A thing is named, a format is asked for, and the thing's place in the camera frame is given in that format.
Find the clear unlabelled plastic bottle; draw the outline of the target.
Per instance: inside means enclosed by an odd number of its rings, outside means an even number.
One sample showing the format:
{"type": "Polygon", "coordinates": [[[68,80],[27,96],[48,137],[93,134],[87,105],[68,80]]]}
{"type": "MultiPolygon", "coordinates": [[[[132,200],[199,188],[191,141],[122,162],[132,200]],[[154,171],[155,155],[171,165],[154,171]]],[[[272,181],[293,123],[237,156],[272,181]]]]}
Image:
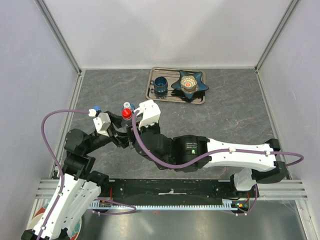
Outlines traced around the clear unlabelled plastic bottle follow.
{"type": "Polygon", "coordinates": [[[132,128],[132,120],[131,119],[122,119],[121,121],[121,132],[127,133],[132,128]]]}

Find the red bottle cap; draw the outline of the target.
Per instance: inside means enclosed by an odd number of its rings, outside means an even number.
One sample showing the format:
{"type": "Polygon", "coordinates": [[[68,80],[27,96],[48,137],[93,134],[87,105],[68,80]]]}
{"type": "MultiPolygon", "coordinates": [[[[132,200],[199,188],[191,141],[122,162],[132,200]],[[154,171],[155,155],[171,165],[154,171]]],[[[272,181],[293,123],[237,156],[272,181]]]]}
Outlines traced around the red bottle cap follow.
{"type": "Polygon", "coordinates": [[[131,120],[133,116],[132,110],[130,108],[124,108],[121,114],[124,120],[131,120]]]}

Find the white bottle cap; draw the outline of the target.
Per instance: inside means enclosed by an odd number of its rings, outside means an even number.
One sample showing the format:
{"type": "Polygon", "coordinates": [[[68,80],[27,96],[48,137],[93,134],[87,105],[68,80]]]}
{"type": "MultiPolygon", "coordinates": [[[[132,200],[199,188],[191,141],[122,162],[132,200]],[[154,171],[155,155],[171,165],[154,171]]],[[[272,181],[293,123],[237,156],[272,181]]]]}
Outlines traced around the white bottle cap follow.
{"type": "Polygon", "coordinates": [[[131,109],[131,104],[129,102],[124,102],[123,103],[123,108],[124,109],[131,109]]]}

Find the blue tinted plastic bottle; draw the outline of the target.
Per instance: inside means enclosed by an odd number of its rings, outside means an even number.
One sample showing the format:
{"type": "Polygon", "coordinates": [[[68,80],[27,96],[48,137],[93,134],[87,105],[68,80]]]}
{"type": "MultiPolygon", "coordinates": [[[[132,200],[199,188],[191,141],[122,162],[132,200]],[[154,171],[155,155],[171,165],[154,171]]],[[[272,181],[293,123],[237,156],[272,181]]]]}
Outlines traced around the blue tinted plastic bottle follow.
{"type": "Polygon", "coordinates": [[[101,107],[100,106],[94,106],[93,109],[97,112],[97,113],[101,113],[101,107]]]}

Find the labelled clear water bottle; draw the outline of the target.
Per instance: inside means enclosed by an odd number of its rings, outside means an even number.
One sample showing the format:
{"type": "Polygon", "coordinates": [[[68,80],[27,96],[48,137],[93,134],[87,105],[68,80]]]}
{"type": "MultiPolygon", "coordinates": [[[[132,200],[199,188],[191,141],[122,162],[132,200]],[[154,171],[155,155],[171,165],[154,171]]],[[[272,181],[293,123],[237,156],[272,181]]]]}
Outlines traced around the labelled clear water bottle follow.
{"type": "Polygon", "coordinates": [[[134,112],[134,110],[136,109],[135,105],[133,103],[130,103],[131,104],[131,112],[134,112]]]}

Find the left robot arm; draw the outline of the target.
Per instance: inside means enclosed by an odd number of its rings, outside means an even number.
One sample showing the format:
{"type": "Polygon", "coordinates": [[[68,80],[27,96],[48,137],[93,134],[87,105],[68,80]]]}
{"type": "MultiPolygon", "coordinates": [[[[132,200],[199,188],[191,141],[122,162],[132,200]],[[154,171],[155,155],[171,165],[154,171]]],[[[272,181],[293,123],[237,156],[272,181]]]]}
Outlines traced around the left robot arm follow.
{"type": "Polygon", "coordinates": [[[67,156],[58,164],[60,180],[49,205],[32,229],[23,232],[23,240],[69,240],[82,215],[94,201],[118,205],[124,197],[124,180],[109,176],[92,167],[95,158],[88,153],[115,141],[115,135],[86,134],[73,129],[67,134],[67,156]]]}

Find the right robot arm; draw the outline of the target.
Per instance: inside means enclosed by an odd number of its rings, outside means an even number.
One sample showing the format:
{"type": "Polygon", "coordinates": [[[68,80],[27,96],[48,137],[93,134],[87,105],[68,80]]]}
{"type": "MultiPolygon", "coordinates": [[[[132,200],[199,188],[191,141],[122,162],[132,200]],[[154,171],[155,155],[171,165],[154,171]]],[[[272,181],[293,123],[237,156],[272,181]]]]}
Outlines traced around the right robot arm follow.
{"type": "Polygon", "coordinates": [[[266,142],[258,145],[234,144],[212,138],[184,135],[167,138],[147,129],[140,132],[134,125],[135,150],[159,168],[191,171],[211,167],[238,167],[241,171],[231,176],[229,191],[242,196],[256,184],[274,184],[283,180],[288,169],[281,154],[266,142]]]}

